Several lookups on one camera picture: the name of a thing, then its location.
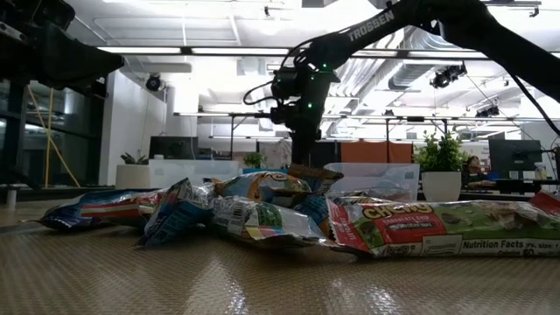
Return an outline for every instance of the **person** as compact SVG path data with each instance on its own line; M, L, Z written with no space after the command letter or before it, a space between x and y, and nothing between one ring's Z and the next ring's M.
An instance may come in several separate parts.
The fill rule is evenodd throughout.
M471 156L466 160L462 173L463 187L481 188L491 187L496 183L488 180L488 176L480 171L479 157Z

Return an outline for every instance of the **white planter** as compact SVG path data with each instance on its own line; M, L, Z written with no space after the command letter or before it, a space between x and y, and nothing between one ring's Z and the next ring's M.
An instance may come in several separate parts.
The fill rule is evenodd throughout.
M117 165L115 189L135 188L150 188L150 167L136 164Z
M422 173L423 195L429 202L457 201L461 194L460 171Z

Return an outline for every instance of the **woven mat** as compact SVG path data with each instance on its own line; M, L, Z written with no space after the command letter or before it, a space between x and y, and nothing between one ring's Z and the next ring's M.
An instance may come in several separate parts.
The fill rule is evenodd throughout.
M538 258L362 261L209 235L134 250L112 227L0 234L0 314L553 314L560 264Z

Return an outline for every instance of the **black robotic arm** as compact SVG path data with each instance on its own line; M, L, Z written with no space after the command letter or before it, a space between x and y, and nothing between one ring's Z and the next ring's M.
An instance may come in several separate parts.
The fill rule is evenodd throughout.
M320 139L319 125L334 70L365 46L414 25L463 48L484 53L512 75L517 75L560 101L560 60L499 24L479 0L401 0L368 20L305 41L294 48L294 66L281 66L271 85L278 106L274 123L291 129L292 162L301 163ZM290 98L299 97L287 102Z

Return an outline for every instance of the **yellow rope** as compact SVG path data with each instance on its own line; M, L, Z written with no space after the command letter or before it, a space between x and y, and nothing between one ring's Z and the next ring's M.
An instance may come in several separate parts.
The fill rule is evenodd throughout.
M51 133L51 114L53 113L53 97L54 88L51 88L51 97L49 98L49 122L46 127L47 134ZM51 164L51 142L46 142L46 168L45 168L45 188L49 186L49 169Z
M74 175L68 168L67 163L64 161L64 158L62 158L62 155L59 152L59 148L57 148L56 143L51 138L51 131L47 129L45 126L45 121L43 121L43 117L41 117L41 113L39 113L39 105L37 104L37 100L35 100L35 95L33 95L32 87L28 85L27 90L29 91L29 95L31 97L31 100L33 101L33 105L35 105L35 110L37 111L37 117L41 121L41 125L43 126L43 129L46 130L46 137L48 138L49 143L52 144L54 151L59 156L60 162L62 162L62 165L64 165L64 168L66 169L70 177L73 179L73 182L76 184L77 187L80 187L80 183L78 183L78 180L76 180L76 177L74 177Z

